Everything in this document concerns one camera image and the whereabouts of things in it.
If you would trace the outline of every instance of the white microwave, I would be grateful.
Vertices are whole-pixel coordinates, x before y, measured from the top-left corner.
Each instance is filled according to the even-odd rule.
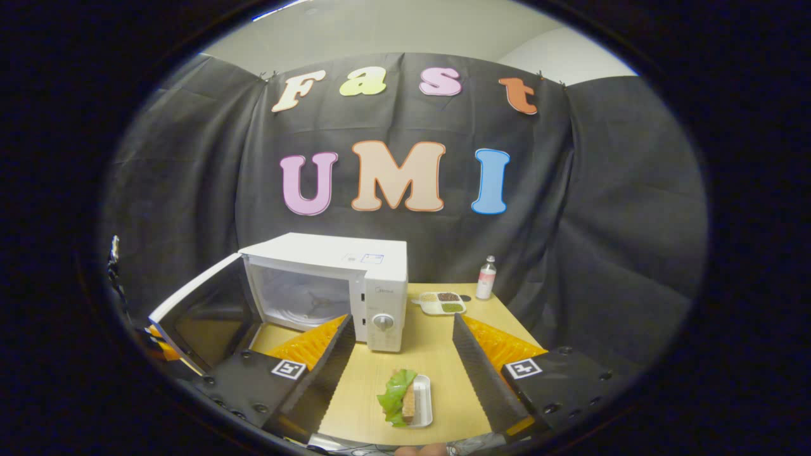
[[[288,233],[202,272],[149,320],[198,373],[250,348],[264,323],[303,331],[345,314],[356,340],[398,352],[407,286],[406,242]]]

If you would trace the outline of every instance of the screw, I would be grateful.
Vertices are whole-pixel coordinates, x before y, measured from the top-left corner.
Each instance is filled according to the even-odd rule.
[[[543,408],[543,413],[549,415],[550,413],[555,413],[558,410],[560,410],[560,404],[549,404]]]

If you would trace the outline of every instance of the sandwich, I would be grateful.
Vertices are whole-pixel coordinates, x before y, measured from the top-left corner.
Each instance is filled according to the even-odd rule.
[[[383,407],[386,421],[395,428],[403,428],[414,421],[417,404],[414,400],[415,371],[400,369],[386,383],[386,392],[377,395],[377,402]]]

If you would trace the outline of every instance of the table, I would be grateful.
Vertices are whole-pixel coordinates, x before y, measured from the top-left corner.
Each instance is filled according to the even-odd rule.
[[[475,283],[410,283],[401,352],[372,352],[365,343],[356,343],[318,433],[378,445],[426,445],[491,432],[451,339],[453,316],[425,315],[411,303],[425,291],[468,295],[467,316],[540,346],[495,295],[476,299]],[[267,324],[252,349],[270,351],[298,334]],[[394,428],[385,421],[375,396],[385,392],[386,381],[398,368],[413,369],[431,379],[434,420],[430,426]]]

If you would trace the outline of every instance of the orange soft pad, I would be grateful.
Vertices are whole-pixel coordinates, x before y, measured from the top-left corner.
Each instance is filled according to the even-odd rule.
[[[265,354],[279,359],[305,363],[307,368],[312,370],[324,351],[327,350],[327,346],[338,332],[338,326],[341,326],[341,322],[345,318],[346,315],[339,316],[335,320],[310,329]]]
[[[506,363],[513,363],[522,359],[532,358],[533,356],[543,355],[547,350],[539,346],[534,346],[531,343],[524,342],[521,339],[507,334],[500,329],[493,328],[490,325],[485,325],[479,320],[474,320],[469,316],[461,316],[467,324],[476,342],[484,350],[490,364],[501,376],[501,368]]]

